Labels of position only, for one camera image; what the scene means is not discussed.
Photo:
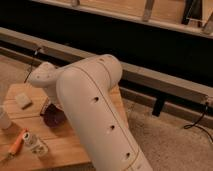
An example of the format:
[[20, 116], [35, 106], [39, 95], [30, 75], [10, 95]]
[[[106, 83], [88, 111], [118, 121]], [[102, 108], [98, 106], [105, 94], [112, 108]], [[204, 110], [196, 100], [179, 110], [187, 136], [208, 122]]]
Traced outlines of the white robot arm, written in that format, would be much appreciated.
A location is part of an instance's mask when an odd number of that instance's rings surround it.
[[44, 62], [28, 82], [62, 107], [97, 171], [153, 171], [110, 99], [121, 76], [119, 60], [104, 54], [60, 68]]

